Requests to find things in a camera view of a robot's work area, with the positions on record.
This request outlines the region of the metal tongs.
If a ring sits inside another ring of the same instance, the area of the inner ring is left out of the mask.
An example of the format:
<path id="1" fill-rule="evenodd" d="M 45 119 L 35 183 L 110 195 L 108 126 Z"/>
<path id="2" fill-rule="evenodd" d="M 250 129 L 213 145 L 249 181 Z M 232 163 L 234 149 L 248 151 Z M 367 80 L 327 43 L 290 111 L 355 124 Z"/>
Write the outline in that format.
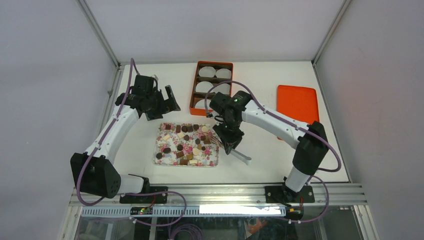
<path id="1" fill-rule="evenodd" d="M 211 143 L 219 146 L 220 148 L 224 149 L 224 144 L 221 142 L 221 140 L 212 135 L 210 137 L 208 137 L 208 139 L 210 140 Z M 236 149 L 231 149 L 229 152 L 229 155 L 232 155 L 234 157 L 236 157 L 237 159 L 239 159 L 240 161 L 242 161 L 243 163 L 245 163 L 247 166 L 250 166 L 252 163 L 252 158 L 250 156 L 247 156 L 239 151 L 237 151 Z"/>

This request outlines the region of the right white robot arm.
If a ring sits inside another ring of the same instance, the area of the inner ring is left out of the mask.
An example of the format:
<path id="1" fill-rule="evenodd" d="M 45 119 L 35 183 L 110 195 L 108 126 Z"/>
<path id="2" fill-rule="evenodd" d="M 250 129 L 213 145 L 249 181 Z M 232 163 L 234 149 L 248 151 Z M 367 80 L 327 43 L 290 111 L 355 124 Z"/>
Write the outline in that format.
<path id="1" fill-rule="evenodd" d="M 295 150 L 293 167 L 282 184 L 282 196 L 289 203 L 296 202 L 302 196 L 302 188 L 329 151 L 324 126 L 317 121 L 308 124 L 268 110 L 242 90 L 233 97 L 220 92 L 215 94 L 209 107 L 219 119 L 213 130 L 227 155 L 233 155 L 245 164 L 251 161 L 250 157 L 236 150 L 244 136 L 240 129 L 243 122 L 274 134 Z"/>

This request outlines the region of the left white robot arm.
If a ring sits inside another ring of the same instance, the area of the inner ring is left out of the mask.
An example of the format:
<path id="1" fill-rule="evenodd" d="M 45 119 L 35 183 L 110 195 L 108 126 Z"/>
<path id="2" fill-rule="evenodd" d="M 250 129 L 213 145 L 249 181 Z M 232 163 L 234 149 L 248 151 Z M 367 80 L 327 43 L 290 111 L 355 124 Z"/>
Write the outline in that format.
<path id="1" fill-rule="evenodd" d="M 180 111 L 172 87 L 166 85 L 164 89 L 167 98 L 158 88 L 156 77 L 137 75 L 134 84 L 117 97 L 112 115 L 96 140 L 84 152 L 76 152 L 70 159 L 78 196 L 86 193 L 111 199 L 116 195 L 131 194 L 138 203 L 149 200 L 151 190 L 145 186 L 145 178 L 119 173 L 114 161 L 125 137 L 140 117 L 152 121 Z"/>

